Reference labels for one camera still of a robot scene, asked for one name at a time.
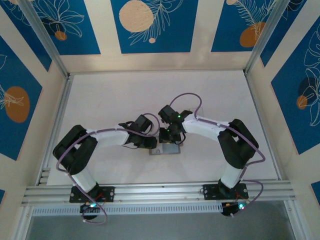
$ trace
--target vent grille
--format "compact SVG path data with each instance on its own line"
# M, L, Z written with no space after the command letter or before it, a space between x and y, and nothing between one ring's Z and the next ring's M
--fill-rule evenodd
M103 206L108 215L138 215L138 214L191 214L191 213L222 213L221 203L180 203L180 204L130 204ZM80 206L46 206L35 207L32 215L38 216L79 216ZM86 215L101 215L96 212Z

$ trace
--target white leaf drawing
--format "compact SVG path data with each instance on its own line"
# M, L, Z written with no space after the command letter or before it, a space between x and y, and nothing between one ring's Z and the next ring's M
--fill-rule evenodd
M258 39L261 33L262 22L270 15L275 7L276 0L270 0L258 7L255 0L237 0L233 5L237 7L239 15L245 20L246 24L254 29L255 39Z
M169 14L177 10L184 0L145 0L144 3L150 8L153 14L153 23L151 26L140 32L132 32L129 39L132 39L130 46L139 41L146 42L150 39L157 39L162 31L166 30L166 25L171 24Z
M8 0L1 0L5 3L12 15L24 24L29 25L27 19L22 13L18 5ZM45 20L43 24L49 25L49 29L53 32L59 30L63 33L70 33L82 37L81 29L76 25L84 21L85 16L76 11L69 10L69 0L34 0L31 4L41 20Z
M7 56L0 54L0 70L4 67L6 64ZM20 106L23 106L22 100L24 97L14 97L3 89L3 87L0 84L0 109L3 109L6 105L10 106L10 104L17 104Z

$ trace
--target black mounting bracket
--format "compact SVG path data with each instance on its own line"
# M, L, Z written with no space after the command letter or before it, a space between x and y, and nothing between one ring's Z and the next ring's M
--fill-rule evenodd
M91 194L92 190L88 192L89 196L96 200L97 203L113 203L115 197L114 186L99 186L98 191ZM70 203L87 203L91 202L76 186L71 188Z
M221 184L205 184L202 186L204 200L235 200L238 195L243 199L248 199L248 190L245 183L238 183L234 188L225 193L221 189Z

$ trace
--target floral wall pattern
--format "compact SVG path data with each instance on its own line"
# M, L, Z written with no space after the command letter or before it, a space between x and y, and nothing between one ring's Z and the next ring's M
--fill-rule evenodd
M225 0L211 51L251 51L275 4L275 0Z
M43 67L48 71L52 60L17 5L17 1L0 0L0 6L18 29L24 40L28 43Z
M20 32L32 31L15 0L0 3ZM84 0L33 0L31 4L61 55L100 54Z
M271 82L299 154L320 143L320 17Z
M279 46L280 42L286 35L292 23L300 13L300 10L305 5L306 1L307 0L290 0L288 6L286 7L286 10L282 14L281 19L276 25L269 41L267 42L260 55L261 61L264 66L268 64L270 58L275 53L277 47Z
M0 37L0 153L17 160L42 86Z
M121 53L190 52L198 0L111 0Z

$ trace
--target metal frame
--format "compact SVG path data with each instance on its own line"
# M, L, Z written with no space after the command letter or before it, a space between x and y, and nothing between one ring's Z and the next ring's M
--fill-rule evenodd
M296 196L288 180L262 180L264 190L258 201L295 200ZM149 183L149 184L106 184L114 186L114 203L107 204L172 204L172 203L204 203L232 202L232 200L207 201L201 194L204 184L213 182L183 182L183 183ZM252 200L261 189L257 183L246 183L249 200ZM72 185L28 186L22 206L61 205L70 206L79 203L69 203Z
M255 65L257 59L260 57L263 49L265 48L268 40L270 39L273 31L275 30L279 20L282 17L283 12L286 10L290 0L275 0L277 1L274 5L274 8L266 21L266 25L263 28L262 33L260 34L256 44L253 47L250 58L245 65L244 73L245 75L249 74L252 67Z
M253 48L252 54L245 67L244 73L246 77L248 77L248 73L254 66L263 48L265 47L269 38L271 37L273 30L275 29L289 1L290 0L278 0L278 2L276 3L275 8L267 21L267 25L265 26L264 31L262 32L255 47ZM60 212L58 213L58 215L62 215L61 210L63 211L67 209L77 209L79 207L79 204L69 203L69 197L72 187L71 185L48 186L45 185L45 181L42 181L42 179L45 178L43 176L48 175L49 159L52 154L52 150L55 144L57 143L57 138L60 132L60 127L68 103L74 74L72 74L71 79L69 79L70 74L68 73L63 61L61 60L57 48L53 44L50 36L48 35L47 31L42 25L40 19L38 18L36 11L32 7L32 4L28 0L18 0L18 5L21 8L26 19L29 21L37 37L43 44L44 48L48 52L49 56L56 63L59 71L66 77L66 83L57 109L52 132L47 144L47 150L42 159L41 169L38 172L37 181L35 183L36 186L28 186L26 189L22 201L22 207L19 210L20 218L19 221L17 221L16 223L15 232L11 237L12 240L25 239L29 228L29 223L33 214L40 214L40 212L41 214L46 214L47 210L51 210L48 211L48 213L54 213L57 215L56 211L59 210ZM263 116L261 116L261 112L259 111L259 103L252 91L252 86L248 78L247 84L256 111L258 113L260 124L262 126L265 139L271 152L273 164L279 179L261 181L264 184L264 191L261 197L258 198L258 201L284 201L295 237L297 239L312 239L312 237L309 235L308 225L303 221L302 212L300 210L299 204L296 201L296 197L290 182L287 180L282 180L285 175L281 167L278 166L277 156L275 156L272 151L273 145L268 138L269 131L263 122ZM107 206L109 209L136 209L136 206L138 206L137 208L140 208L146 206L154 207L159 205L165 205L176 206L176 209L180 209L179 207L181 206L188 206L189 209L192 208L192 206L219 206L222 202L230 202L230 200L204 200L203 194L200 193L202 185L215 183L217 182L112 184L112 186L115 186L115 201L114 203L108 203ZM247 189L249 191L250 199L252 200L253 196L256 196L260 191L260 185L255 183L248 183Z
M24 14L25 18L28 20L32 30L42 43L44 49L49 54L50 58L55 62L59 71L65 76L68 77L68 71L60 58L60 54L54 45L54 42L50 38L45 26L42 24L40 18L32 3L29 0L18 0L17 1L19 8Z

